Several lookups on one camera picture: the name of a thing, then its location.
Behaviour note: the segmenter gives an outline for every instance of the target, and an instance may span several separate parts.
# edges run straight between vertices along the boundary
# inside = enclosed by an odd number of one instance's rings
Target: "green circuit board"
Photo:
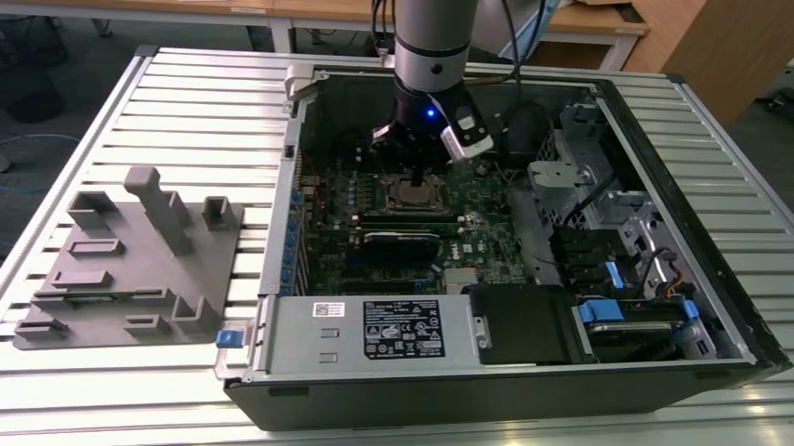
[[[445,294],[447,269],[475,271],[477,282],[526,282],[498,172],[457,164],[445,175],[427,175],[419,189],[403,175],[359,173],[339,164],[305,174],[313,295]],[[433,263],[381,268],[353,262],[357,243],[374,232],[438,235]]]

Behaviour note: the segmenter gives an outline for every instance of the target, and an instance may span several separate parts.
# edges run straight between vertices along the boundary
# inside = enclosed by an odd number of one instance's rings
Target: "white sticker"
[[[643,30],[631,30],[630,28],[618,28],[615,30],[615,32],[618,34],[637,34],[637,35],[643,35],[645,31]]]
[[[267,14],[267,11],[259,7],[232,7],[232,12],[240,14]]]
[[[311,314],[315,318],[343,318],[345,302],[315,302]]]

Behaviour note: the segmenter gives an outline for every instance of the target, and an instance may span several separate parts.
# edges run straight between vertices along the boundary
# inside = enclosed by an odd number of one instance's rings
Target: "motherboard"
[[[526,283],[498,166],[450,165],[421,178],[307,156],[311,295],[459,294]]]

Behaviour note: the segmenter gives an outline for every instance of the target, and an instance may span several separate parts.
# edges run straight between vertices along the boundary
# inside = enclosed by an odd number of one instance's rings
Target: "wooden desk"
[[[295,28],[369,31],[370,5],[371,0],[0,0],[0,13],[268,26],[275,51],[291,53]],[[599,68],[619,71],[638,38],[647,32],[645,23],[625,21],[613,7],[574,4],[557,12],[542,40],[607,46]]]
[[[274,0],[268,15],[274,20],[287,20],[288,28],[367,31],[371,20],[371,0]],[[386,14],[391,22],[391,10]],[[621,71],[639,37],[647,35],[646,23],[623,19],[614,7],[589,7],[573,4],[553,17],[545,42],[609,46],[601,70]],[[291,52],[293,46],[276,51]]]
[[[268,26],[274,0],[0,0],[0,13],[32,16]]]

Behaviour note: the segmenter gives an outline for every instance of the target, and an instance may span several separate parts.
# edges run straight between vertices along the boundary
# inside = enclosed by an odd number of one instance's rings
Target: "power supply label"
[[[370,360],[442,358],[438,300],[365,302],[363,354]]]

